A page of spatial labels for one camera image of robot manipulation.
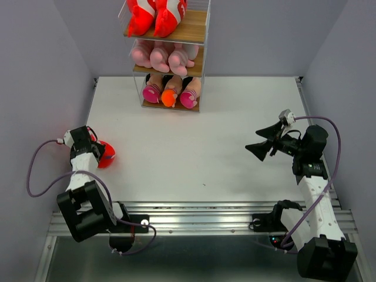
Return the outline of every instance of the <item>wall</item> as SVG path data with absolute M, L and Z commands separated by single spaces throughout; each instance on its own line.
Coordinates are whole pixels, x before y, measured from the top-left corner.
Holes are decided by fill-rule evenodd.
M 376 267 L 374 223 L 376 2 L 349 1 L 303 79 L 312 114 L 332 118 L 343 140 L 335 187 L 345 209 L 352 209 L 366 255 Z M 337 140 L 330 131 L 329 166 Z
M 93 79 L 51 0 L 0 1 L 0 280 L 33 281 L 55 199 L 26 193 L 36 147 L 81 125 Z M 37 158 L 32 190 L 69 168 L 68 148 L 47 146 Z
M 54 1 L 95 76 L 131 75 L 124 0 Z M 303 75 L 346 1 L 212 0 L 206 73 Z

